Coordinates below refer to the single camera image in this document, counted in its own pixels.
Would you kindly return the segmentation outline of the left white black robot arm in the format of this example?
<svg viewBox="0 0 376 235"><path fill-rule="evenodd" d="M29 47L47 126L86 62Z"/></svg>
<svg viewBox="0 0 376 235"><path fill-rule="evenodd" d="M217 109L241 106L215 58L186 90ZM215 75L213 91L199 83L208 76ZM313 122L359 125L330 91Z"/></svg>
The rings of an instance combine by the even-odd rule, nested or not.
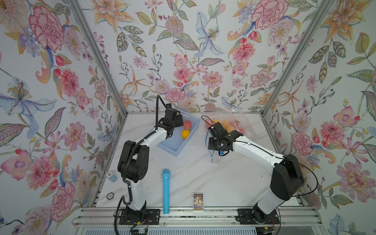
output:
<svg viewBox="0 0 376 235"><path fill-rule="evenodd" d="M148 171L150 149L172 137L176 127L183 126L181 112L166 104L159 95L156 99L157 109L160 102L165 107L165 114L159 118L156 111L154 129L140 140L127 141L123 145L117 171L127 186L129 199L126 200L125 196L120 198L115 225L141 224L145 221L147 205L142 180Z"/></svg>

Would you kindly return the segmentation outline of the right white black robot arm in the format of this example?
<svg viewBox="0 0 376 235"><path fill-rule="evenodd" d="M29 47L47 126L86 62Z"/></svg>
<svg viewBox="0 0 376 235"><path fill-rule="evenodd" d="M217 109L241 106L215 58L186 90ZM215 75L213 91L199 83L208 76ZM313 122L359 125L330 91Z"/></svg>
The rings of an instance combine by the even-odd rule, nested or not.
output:
<svg viewBox="0 0 376 235"><path fill-rule="evenodd" d="M228 132L220 122L211 123L208 131L211 134L209 150L217 151L220 156L225 156L231 151L242 154L271 174L267 193L251 211L251 219L254 223L266 223L269 217L277 212L276 209L294 197L298 189L303 186L304 177L301 168L307 167L299 163L294 155L283 155L268 150L239 131Z"/></svg>

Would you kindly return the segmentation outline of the clear blue zip-top bag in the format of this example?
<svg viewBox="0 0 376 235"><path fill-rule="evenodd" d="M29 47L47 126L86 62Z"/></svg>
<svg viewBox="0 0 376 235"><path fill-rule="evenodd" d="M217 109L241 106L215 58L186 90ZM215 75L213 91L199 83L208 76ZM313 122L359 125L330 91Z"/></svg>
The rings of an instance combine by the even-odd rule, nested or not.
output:
<svg viewBox="0 0 376 235"><path fill-rule="evenodd" d="M214 146L214 137L209 130L205 137L205 146L210 154L211 163L219 165L223 158L224 151L220 151Z"/></svg>

